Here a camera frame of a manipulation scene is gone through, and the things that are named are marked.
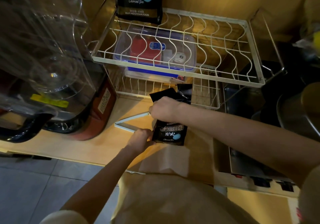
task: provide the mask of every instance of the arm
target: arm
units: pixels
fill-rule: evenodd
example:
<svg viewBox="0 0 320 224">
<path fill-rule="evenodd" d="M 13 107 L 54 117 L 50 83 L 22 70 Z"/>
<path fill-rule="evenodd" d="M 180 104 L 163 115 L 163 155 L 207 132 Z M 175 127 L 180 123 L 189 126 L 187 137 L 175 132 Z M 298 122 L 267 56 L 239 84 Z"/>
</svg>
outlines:
<svg viewBox="0 0 320 224">
<path fill-rule="evenodd" d="M 94 223 L 105 206 L 118 180 L 129 164 L 154 142 L 149 129 L 139 129 L 118 155 L 78 190 L 61 208 L 81 214 L 88 223 Z"/>
<path fill-rule="evenodd" d="M 151 116 L 178 122 L 211 135 L 226 145 L 285 174 L 299 187 L 320 165 L 320 143 L 288 130 L 231 114 L 197 108 L 163 97 Z"/>
</svg>

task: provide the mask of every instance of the white wire dish rack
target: white wire dish rack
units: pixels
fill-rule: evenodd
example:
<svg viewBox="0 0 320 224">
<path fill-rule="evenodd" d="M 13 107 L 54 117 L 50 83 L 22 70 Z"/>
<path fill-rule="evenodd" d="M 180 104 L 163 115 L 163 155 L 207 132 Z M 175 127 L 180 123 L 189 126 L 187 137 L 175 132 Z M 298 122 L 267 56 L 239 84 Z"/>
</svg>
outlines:
<svg viewBox="0 0 320 224">
<path fill-rule="evenodd" d="M 245 20 L 164 8 L 159 26 L 114 17 L 106 32 L 106 39 L 93 56 L 96 62 L 249 87 L 265 83 L 254 37 Z M 138 55 L 132 53 L 135 38 L 144 47 Z M 169 58 L 162 56 L 164 46 L 154 57 L 144 57 L 151 46 L 150 38 L 173 48 Z M 121 48 L 119 40 L 126 40 L 127 44 Z M 181 50 L 186 58 L 177 63 L 175 57 Z"/>
<path fill-rule="evenodd" d="M 176 82 L 165 83 L 126 77 L 124 68 L 108 65 L 107 72 L 117 94 L 150 98 L 150 93 L 156 93 L 168 88 L 177 90 Z M 202 78 L 188 78 L 186 83 L 192 83 L 191 104 L 207 109 L 219 109 L 223 95 L 219 88 L 220 83 Z"/>
</svg>

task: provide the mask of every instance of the person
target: person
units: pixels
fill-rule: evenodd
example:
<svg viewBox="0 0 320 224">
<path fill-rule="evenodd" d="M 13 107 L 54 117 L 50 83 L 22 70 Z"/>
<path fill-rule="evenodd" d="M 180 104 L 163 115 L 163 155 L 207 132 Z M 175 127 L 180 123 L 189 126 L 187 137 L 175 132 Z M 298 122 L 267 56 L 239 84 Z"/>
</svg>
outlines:
<svg viewBox="0 0 320 224">
<path fill-rule="evenodd" d="M 201 129 L 283 173 L 301 188 L 299 208 L 304 223 L 319 223 L 320 144 L 317 141 L 168 97 L 154 102 L 149 111 L 154 119 Z M 154 144 L 151 137 L 149 129 L 135 131 L 111 162 L 41 224 L 94 223 L 120 178 L 112 223 L 257 223 L 210 185 L 173 175 L 125 172 L 135 157 Z"/>
</svg>

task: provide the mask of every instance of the forearm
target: forearm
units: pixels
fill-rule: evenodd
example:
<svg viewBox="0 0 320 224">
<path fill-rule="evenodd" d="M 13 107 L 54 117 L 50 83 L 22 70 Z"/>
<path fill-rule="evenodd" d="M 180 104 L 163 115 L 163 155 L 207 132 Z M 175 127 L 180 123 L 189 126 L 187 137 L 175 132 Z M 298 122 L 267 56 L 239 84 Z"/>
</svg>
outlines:
<svg viewBox="0 0 320 224">
<path fill-rule="evenodd" d="M 135 157 L 136 154 L 129 146 L 123 148 L 111 162 L 78 190 L 61 210 L 76 211 L 89 223 L 94 223 L 118 180 Z"/>
<path fill-rule="evenodd" d="M 261 122 L 181 104 L 177 121 L 200 129 L 226 145 L 285 174 L 301 186 L 320 164 L 320 144 Z"/>
</svg>

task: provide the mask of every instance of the tiled floor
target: tiled floor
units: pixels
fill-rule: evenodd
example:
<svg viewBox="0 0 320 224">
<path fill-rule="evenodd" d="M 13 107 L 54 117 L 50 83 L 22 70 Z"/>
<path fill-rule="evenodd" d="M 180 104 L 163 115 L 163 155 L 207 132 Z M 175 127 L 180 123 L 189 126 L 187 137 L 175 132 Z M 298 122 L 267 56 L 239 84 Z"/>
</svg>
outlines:
<svg viewBox="0 0 320 224">
<path fill-rule="evenodd" d="M 100 169 L 100 166 L 57 159 L 0 157 L 1 223 L 39 223 L 46 215 L 59 210 Z M 116 186 L 96 224 L 109 223 L 118 195 Z"/>
</svg>

